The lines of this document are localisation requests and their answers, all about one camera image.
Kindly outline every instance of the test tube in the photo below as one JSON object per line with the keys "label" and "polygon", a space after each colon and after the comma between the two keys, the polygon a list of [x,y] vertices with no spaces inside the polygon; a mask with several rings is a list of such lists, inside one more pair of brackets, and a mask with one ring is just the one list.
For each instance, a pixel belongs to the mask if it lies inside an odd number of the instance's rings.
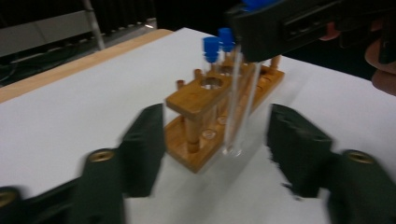
{"label": "test tube", "polygon": [[233,33],[230,28],[224,27],[219,29],[219,41],[220,41],[220,74],[224,76],[230,76],[233,73]]}
{"label": "test tube", "polygon": [[[201,82],[202,88],[212,91],[220,86],[220,79],[216,77],[219,73],[219,38],[215,36],[205,37],[204,39],[204,77]],[[214,105],[207,111],[202,119],[203,125],[201,134],[205,139],[216,137],[216,118],[217,106]]]}
{"label": "test tube", "polygon": [[[221,67],[219,73],[223,76],[230,76],[233,73],[233,34],[230,28],[223,27],[219,29],[219,41],[220,41],[220,60]],[[227,123],[227,107],[230,96],[224,97],[218,104],[218,123],[225,125]]]}
{"label": "test tube", "polygon": [[204,39],[204,65],[203,75],[213,77],[219,72],[219,38],[215,36]]}
{"label": "test tube", "polygon": [[233,157],[242,153],[245,139],[248,115],[252,106],[255,88],[261,71],[262,63],[255,63],[254,70],[247,72],[241,78],[237,68],[242,62],[240,46],[236,47],[235,68],[233,70],[232,97],[230,98],[230,110],[228,111],[227,125],[224,133],[225,148],[223,153]]}

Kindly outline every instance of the test tube rack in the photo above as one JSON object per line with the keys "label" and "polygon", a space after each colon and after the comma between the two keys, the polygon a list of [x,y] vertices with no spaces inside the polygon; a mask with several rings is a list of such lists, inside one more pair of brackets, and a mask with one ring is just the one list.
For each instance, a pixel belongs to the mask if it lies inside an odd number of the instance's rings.
{"label": "test tube rack", "polygon": [[[251,111],[283,78],[284,73],[277,70],[279,60],[280,55],[271,60],[269,67],[262,66]],[[232,69],[233,64],[224,63],[220,71],[230,67]],[[242,77],[247,77],[247,73],[254,72],[254,64],[242,63],[240,72]],[[226,124],[217,122],[217,118],[212,126],[216,132],[213,138],[204,138],[201,130],[207,116],[226,116],[226,112],[219,112],[218,108],[230,97],[232,77],[221,73],[203,76],[200,69],[193,73],[193,81],[188,84],[184,84],[184,80],[177,81],[177,91],[165,99],[166,106],[179,114],[165,126],[165,142],[169,155],[197,173],[223,144]]]}

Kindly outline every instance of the table edge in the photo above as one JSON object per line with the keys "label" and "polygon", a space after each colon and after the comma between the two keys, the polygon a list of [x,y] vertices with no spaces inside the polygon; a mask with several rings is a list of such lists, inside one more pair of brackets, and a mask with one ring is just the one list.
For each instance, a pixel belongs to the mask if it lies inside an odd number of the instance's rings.
{"label": "table edge", "polygon": [[0,88],[0,104],[18,96],[24,95],[30,91],[39,89],[64,77],[69,77],[79,71],[93,67],[99,63],[103,63],[127,51],[136,49],[172,33],[173,32],[169,30],[158,29],[145,35],[141,35],[139,37],[122,42],[116,46],[97,51],[83,58],[74,60],[73,62],[60,65],[41,74],[28,77],[2,87]]}

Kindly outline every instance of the white table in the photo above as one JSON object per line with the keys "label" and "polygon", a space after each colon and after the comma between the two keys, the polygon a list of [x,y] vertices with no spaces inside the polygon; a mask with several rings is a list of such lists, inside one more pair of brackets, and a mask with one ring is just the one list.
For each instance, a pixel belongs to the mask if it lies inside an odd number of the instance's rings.
{"label": "white table", "polygon": [[[177,79],[192,79],[204,36],[182,29],[0,104],[0,186],[26,186],[31,197],[78,176],[84,155],[117,146],[141,109],[163,102]],[[395,97],[288,58],[280,70],[284,80],[249,119],[244,153],[217,153],[196,175],[165,155],[153,195],[126,200],[129,223],[328,223],[325,201],[293,200],[268,160],[264,131],[273,103],[316,123],[335,140],[334,151],[374,155],[396,180]],[[174,116],[166,110],[166,121]]]}

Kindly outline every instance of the blue cap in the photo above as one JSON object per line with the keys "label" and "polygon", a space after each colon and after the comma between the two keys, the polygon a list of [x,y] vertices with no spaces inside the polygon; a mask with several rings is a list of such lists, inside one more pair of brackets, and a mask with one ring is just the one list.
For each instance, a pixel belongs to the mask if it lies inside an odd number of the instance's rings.
{"label": "blue cap", "polygon": [[220,28],[219,29],[220,45],[222,50],[225,52],[230,52],[233,49],[233,33],[230,28]]}
{"label": "blue cap", "polygon": [[215,36],[205,37],[204,39],[205,58],[209,63],[214,63],[219,57],[219,38]]}
{"label": "blue cap", "polygon": [[277,0],[243,0],[247,5],[247,11],[253,11],[262,7],[268,7],[275,3]]}

